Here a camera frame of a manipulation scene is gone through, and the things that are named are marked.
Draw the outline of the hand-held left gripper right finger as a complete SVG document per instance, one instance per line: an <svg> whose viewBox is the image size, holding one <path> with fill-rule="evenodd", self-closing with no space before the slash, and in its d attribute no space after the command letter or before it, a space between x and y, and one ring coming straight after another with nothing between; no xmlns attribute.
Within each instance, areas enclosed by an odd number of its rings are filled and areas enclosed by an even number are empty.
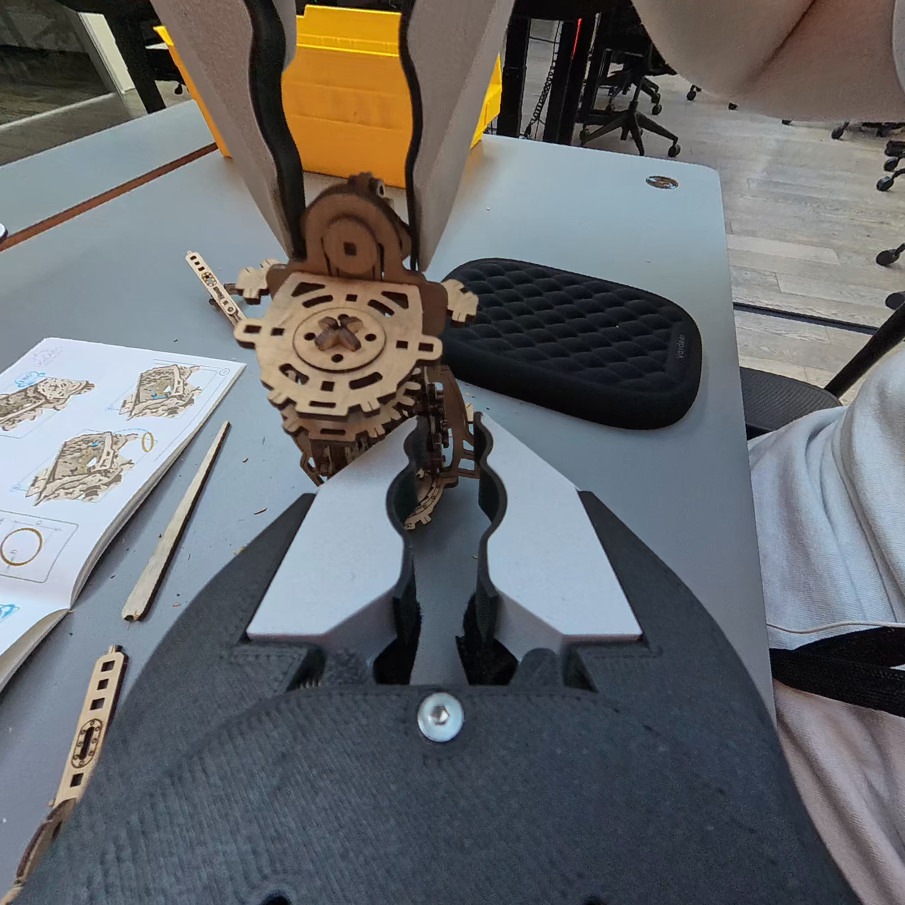
<svg viewBox="0 0 905 905"><path fill-rule="evenodd" d="M577 486L483 413L473 422L481 537L465 674L504 685L533 650L636 642L642 628Z"/></svg>

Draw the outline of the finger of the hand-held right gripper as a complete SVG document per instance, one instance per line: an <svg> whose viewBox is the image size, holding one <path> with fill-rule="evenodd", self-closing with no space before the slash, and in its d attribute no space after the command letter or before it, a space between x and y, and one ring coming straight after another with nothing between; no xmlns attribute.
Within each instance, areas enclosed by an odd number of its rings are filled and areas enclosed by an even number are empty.
<svg viewBox="0 0 905 905"><path fill-rule="evenodd" d="M291 260L304 257L304 170L282 98L296 49L295 2L152 5L281 248Z"/></svg>
<svg viewBox="0 0 905 905"><path fill-rule="evenodd" d="M513 6L403 2L399 54L413 119L405 194L417 270L426 270L449 220Z"/></svg>

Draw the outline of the wooden gear assembly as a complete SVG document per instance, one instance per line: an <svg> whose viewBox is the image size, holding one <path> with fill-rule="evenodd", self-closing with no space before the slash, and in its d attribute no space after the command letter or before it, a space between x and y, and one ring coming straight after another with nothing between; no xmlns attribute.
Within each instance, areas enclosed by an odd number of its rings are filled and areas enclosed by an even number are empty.
<svg viewBox="0 0 905 905"><path fill-rule="evenodd" d="M453 372L445 364L413 369L389 403L374 415L360 411L344 419L299 414L292 405L280 410L282 427L301 451L300 465L322 485L359 455L415 416L427 420L424 462L417 470L417 504L404 526L426 524L444 491L460 478L478 476L473 452L473 408L467 404Z"/></svg>

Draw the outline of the wooden cross plate assembly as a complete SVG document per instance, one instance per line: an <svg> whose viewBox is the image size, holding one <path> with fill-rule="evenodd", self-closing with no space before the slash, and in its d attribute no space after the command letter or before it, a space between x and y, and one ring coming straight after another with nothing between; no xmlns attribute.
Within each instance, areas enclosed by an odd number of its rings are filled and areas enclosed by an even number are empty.
<svg viewBox="0 0 905 905"><path fill-rule="evenodd" d="M440 362L447 321L473 321L478 297L405 266L408 226L370 173L324 190L300 222L306 257L269 267L267 310L234 336L255 351L288 434L378 439L413 409L407 386L416 368Z"/></svg>

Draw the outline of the person's right forearm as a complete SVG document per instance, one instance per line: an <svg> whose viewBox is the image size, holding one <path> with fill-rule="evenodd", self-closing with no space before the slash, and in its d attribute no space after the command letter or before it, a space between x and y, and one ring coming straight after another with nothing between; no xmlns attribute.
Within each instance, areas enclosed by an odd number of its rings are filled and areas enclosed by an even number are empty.
<svg viewBox="0 0 905 905"><path fill-rule="evenodd" d="M637 1L685 79L777 119L904 119L902 1Z"/></svg>

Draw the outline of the adjoining grey desk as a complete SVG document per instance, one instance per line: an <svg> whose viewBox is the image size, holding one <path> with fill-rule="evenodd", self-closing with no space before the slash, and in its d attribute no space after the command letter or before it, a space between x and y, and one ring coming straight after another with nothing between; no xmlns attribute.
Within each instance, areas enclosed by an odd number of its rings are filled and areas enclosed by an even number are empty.
<svg viewBox="0 0 905 905"><path fill-rule="evenodd" d="M1 222L16 233L214 142L188 100L1 167Z"/></svg>

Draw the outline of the black table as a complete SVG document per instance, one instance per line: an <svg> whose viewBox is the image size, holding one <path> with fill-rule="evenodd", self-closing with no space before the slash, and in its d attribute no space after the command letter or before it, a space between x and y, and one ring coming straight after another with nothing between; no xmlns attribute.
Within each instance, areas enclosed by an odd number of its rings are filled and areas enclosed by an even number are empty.
<svg viewBox="0 0 905 905"><path fill-rule="evenodd" d="M165 101L157 80L175 81L181 91L181 77L169 51L148 50L150 41L159 37L153 26L161 25L150 2L140 1L60 1L74 14L100 15L110 29L114 44L122 57L127 73L138 92L147 114L165 109Z"/></svg>

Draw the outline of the yellow plastic bin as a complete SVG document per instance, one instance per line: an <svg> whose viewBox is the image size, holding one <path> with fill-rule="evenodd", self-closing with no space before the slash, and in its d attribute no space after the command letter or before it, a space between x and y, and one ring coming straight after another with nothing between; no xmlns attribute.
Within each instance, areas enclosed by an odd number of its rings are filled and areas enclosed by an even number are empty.
<svg viewBox="0 0 905 905"><path fill-rule="evenodd" d="M291 136L306 171L348 176L371 171L404 187L404 163L413 133L410 91L400 59L401 15L364 8L308 5L297 17L296 51L282 76L282 100ZM436 139L418 164L440 166L458 180L470 149L499 115L502 66L483 40L466 75L464 97L449 110L430 88L424 129Z"/></svg>

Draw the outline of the tapered wooden stick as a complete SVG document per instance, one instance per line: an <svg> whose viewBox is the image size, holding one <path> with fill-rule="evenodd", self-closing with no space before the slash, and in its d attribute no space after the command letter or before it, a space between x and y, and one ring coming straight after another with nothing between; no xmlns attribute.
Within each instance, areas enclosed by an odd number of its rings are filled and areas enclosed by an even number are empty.
<svg viewBox="0 0 905 905"><path fill-rule="evenodd" d="M220 427L185 495L177 505L172 519L160 535L151 558L123 606L121 618L124 621L133 623L143 620L153 604L230 426L230 422L226 421Z"/></svg>

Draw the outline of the white instruction booklet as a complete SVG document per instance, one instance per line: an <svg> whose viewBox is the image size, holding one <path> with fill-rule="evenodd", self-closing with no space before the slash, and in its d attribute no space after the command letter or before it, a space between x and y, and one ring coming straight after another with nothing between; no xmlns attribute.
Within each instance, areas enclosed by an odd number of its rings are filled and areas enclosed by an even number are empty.
<svg viewBox="0 0 905 905"><path fill-rule="evenodd" d="M50 337L2 373L2 687L243 368Z"/></svg>

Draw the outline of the wooden slotted strip with crosspiece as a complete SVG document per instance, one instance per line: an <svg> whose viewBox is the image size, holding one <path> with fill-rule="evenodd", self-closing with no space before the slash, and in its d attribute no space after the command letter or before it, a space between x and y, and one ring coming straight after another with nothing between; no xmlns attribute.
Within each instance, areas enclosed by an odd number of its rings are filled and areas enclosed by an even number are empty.
<svg viewBox="0 0 905 905"><path fill-rule="evenodd" d="M210 303L224 314L233 326L244 321L245 316L243 311L201 255L189 251L186 254L186 261L201 283L205 286Z"/></svg>

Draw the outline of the black quilted wrist rest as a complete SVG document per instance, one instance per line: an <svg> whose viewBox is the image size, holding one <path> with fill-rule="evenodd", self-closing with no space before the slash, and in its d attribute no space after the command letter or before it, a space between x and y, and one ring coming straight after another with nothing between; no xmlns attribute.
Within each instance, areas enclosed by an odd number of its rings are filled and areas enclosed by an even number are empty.
<svg viewBox="0 0 905 905"><path fill-rule="evenodd" d="M444 362L466 383L605 426L676 424L700 384L691 315L646 289L512 259L447 275L478 297L473 322L448 322Z"/></svg>

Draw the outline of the dark grey office chair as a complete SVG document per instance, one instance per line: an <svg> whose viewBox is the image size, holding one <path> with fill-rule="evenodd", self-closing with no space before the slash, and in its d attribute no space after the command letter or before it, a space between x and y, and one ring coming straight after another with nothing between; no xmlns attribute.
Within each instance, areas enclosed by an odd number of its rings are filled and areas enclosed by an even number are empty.
<svg viewBox="0 0 905 905"><path fill-rule="evenodd" d="M855 326L857 331L868 333L870 338L825 387L772 372L740 368L748 439L772 433L809 413L841 406L843 394L903 342L903 293L891 293L886 303L892 312L884 323L877 328Z"/></svg>

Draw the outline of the person's white shirt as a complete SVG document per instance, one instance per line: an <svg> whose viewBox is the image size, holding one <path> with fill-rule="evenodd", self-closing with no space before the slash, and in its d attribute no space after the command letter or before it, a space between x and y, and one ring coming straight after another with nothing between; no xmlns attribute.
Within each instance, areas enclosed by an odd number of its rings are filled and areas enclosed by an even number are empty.
<svg viewBox="0 0 905 905"><path fill-rule="evenodd" d="M903 351L749 459L786 760L860 901L903 903Z"/></svg>

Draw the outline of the black table frame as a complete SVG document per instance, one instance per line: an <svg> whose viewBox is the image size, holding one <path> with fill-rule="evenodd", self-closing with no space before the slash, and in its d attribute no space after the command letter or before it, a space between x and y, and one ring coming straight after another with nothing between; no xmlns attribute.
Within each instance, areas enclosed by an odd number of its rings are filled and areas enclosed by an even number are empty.
<svg viewBox="0 0 905 905"><path fill-rule="evenodd" d="M519 133L527 77L530 24L537 19L562 24L543 141L561 145L572 143L596 19L606 6L606 1L515 3L503 56L502 107L497 122L500 135L514 138Z"/></svg>

